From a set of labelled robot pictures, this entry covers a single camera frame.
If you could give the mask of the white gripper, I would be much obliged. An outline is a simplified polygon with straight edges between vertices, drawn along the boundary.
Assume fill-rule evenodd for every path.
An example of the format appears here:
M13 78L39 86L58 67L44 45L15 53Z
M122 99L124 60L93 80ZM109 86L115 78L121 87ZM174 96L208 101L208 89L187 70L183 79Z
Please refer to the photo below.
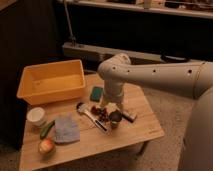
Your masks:
M105 107L109 102L116 102L119 110L124 111L124 84L112 80L104 81L104 97L101 100L101 107Z

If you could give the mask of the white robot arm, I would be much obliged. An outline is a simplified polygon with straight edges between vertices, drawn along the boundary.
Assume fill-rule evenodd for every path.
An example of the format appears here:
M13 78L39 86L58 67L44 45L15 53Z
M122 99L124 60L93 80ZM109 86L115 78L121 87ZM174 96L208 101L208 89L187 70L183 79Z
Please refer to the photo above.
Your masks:
M213 171L213 62L132 65L128 55L102 62L106 103L121 103L125 83L168 91L196 102L183 138L178 171Z

